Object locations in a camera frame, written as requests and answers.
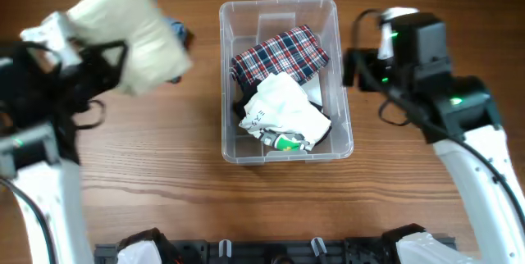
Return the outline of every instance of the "plastic bin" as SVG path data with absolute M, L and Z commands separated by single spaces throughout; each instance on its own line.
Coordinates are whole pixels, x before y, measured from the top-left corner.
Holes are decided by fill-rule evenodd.
M 239 164 L 264 162 L 322 162 L 346 158 L 354 150 L 346 89 L 342 87 L 342 56 L 336 4 L 332 0 L 269 0 L 226 2 L 219 10 L 221 21 L 222 82 L 222 156 Z M 231 58 L 243 51 L 288 31 L 308 25 L 330 57 L 318 76 L 324 113 L 331 118 L 332 130 L 326 140 L 311 152 L 279 151 L 264 145 L 239 127 L 232 111 L 234 101 L 242 98 L 230 74 Z

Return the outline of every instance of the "plaid fabric bundle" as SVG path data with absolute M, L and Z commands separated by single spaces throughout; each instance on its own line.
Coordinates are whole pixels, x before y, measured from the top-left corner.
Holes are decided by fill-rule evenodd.
M 282 71 L 298 84 L 311 80 L 330 58 L 317 45 L 307 25 L 295 27 L 231 58 L 232 75 L 240 87 Z

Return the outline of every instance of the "wooden surface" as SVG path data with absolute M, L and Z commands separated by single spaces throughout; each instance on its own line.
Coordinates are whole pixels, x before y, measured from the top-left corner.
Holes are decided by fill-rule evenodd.
M 13 39 L 51 11 L 79 0 L 2 0 L 0 39 Z M 413 127 L 377 119 L 377 95 L 349 91 L 355 150 L 328 164 L 242 167 L 221 156 L 218 11 L 239 0 L 158 0 L 195 33 L 194 68 L 177 86 L 142 98 L 106 93 L 106 123 L 82 132 L 82 194 L 92 244 L 115 243 L 158 227 L 169 239 L 340 239 L 373 236 L 416 222 L 455 236 L 462 251 L 477 245 L 445 168 Z M 418 7 L 447 23 L 458 75 L 479 75 L 491 88 L 523 181 L 525 10 L 523 0 L 334 0 L 341 45 L 369 7 Z M 363 45 L 376 46 L 367 26 Z M 17 205 L 0 193 L 0 263 L 29 263 Z

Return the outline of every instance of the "wooden table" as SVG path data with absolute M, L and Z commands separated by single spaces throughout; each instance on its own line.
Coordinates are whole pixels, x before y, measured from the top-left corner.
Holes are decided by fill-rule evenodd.
M 0 39 L 14 39 L 78 1 L 2 0 Z M 80 187 L 91 243 L 115 243 L 152 227 L 169 239 L 341 239 L 416 222 L 455 236 L 460 250 L 475 253 L 449 174 L 419 130 L 379 121 L 378 95 L 349 90 L 355 150 L 347 159 L 260 167 L 224 161 L 218 11 L 227 1 L 239 0 L 158 0 L 166 15 L 195 33 L 194 68 L 180 84 L 141 98 L 104 94 L 106 123 L 80 134 Z M 334 1 L 343 48 L 351 22 L 365 8 L 417 7 L 446 21 L 455 72 L 479 75 L 491 88 L 523 180 L 523 0 Z M 377 44 L 377 32 L 366 26 L 363 45 Z M 29 263 L 17 205 L 6 192 L 0 204 L 0 263 Z

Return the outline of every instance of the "green light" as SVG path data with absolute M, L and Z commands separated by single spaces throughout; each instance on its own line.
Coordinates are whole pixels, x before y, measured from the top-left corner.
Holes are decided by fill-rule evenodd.
M 452 105 L 458 105 L 458 104 L 460 104 L 462 101 L 463 101 L 462 98 L 451 98 L 451 99 L 450 99 L 450 103 L 451 103 Z
M 20 139 L 13 138 L 13 141 L 15 141 L 18 144 L 18 146 L 24 146 L 24 143 Z

